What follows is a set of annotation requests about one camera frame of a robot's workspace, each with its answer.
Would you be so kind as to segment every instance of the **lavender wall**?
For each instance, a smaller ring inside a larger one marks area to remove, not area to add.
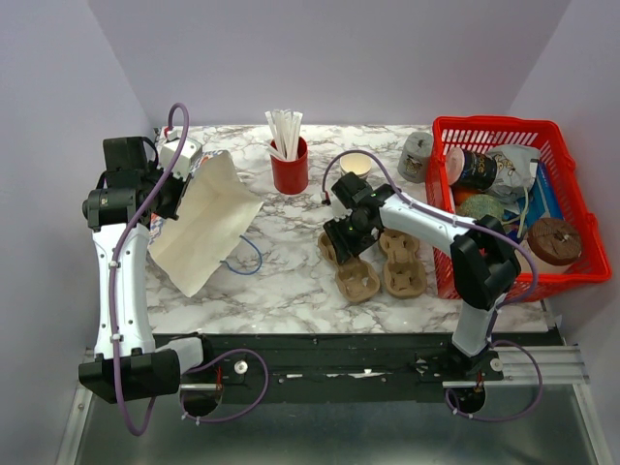
[[[577,342],[609,446],[620,463],[620,3],[573,0],[514,100],[511,113],[556,121],[577,162],[579,185],[599,218],[612,280],[552,299]]]
[[[569,0],[90,0],[146,114],[422,123],[504,113]]]
[[[81,0],[3,8],[0,70],[0,462],[45,465],[99,313],[81,202],[103,170],[102,139],[149,124]]]

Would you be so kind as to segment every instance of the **black can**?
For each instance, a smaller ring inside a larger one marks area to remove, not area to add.
[[[452,148],[446,155],[448,184],[486,191],[497,176],[497,162],[481,153]]]

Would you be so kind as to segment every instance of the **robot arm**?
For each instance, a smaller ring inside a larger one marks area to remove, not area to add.
[[[145,265],[152,213],[177,219],[176,210],[191,181],[191,169],[202,154],[202,145],[186,139],[180,162],[164,187],[130,231],[118,263],[112,253],[130,219],[140,208],[171,162],[177,140],[169,141],[159,157],[159,166],[148,162],[143,139],[104,140],[106,171],[97,189],[90,192],[82,210],[93,231],[100,279],[100,321],[95,361],[79,366],[80,382],[97,395],[116,401],[112,374],[112,335],[118,334],[123,374],[123,392],[127,400],[170,394],[178,391],[180,376],[203,361],[202,341],[185,337],[156,349],[146,307]],[[109,317],[110,266],[116,266],[116,316],[113,331]]]
[[[510,246],[488,234],[456,226],[453,220],[503,233],[499,221],[491,217],[479,222],[452,218],[428,205],[420,211],[411,207],[418,201],[404,195],[409,201],[405,203],[387,184],[373,191],[352,172],[341,177],[332,191],[348,211],[344,218],[324,225],[339,263],[370,247],[384,228],[418,237],[451,256],[454,283],[463,297],[452,344],[466,357],[480,354],[495,323],[496,307],[506,297],[520,267]]]

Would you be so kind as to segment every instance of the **marble countertop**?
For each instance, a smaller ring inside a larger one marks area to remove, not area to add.
[[[424,186],[404,181],[396,171],[403,143],[413,131],[428,126],[311,126],[302,127],[308,142],[307,189],[284,196],[273,186],[264,144],[270,141],[266,126],[193,127],[192,138],[205,151],[229,150],[240,179],[263,201],[246,236],[263,251],[263,267],[252,276],[239,276],[221,266],[193,297],[184,296],[164,271],[149,259],[146,292],[149,320],[154,332],[210,333],[364,333],[454,331],[460,301],[437,297],[432,248],[421,243],[418,257],[428,278],[425,294],[400,300],[385,291],[371,300],[352,304],[334,281],[335,268],[321,258],[317,239],[331,209],[321,205],[321,178],[332,157],[350,148],[376,153],[401,188],[426,201]],[[331,171],[328,186],[338,178]],[[374,187],[384,180],[374,167],[368,176]],[[377,272],[385,257],[375,244],[363,259]],[[241,242],[229,257],[236,266],[253,267],[256,256]],[[546,331],[539,303],[505,307],[497,331]]]

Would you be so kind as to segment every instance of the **red basket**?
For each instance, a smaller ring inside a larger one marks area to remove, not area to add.
[[[587,283],[602,283],[611,277],[611,267],[599,235],[596,217],[588,211],[574,176],[575,162],[551,121],[509,116],[442,116],[433,123],[433,152],[426,175],[428,203],[454,212],[446,178],[446,154],[453,147],[479,153],[503,143],[536,147],[549,171],[553,190],[564,219],[577,228],[583,243],[581,258],[564,274],[541,274],[528,301],[540,300]],[[454,288],[450,258],[434,250],[437,290],[441,298],[460,298]],[[532,274],[521,273],[509,296],[520,295],[532,283]]]

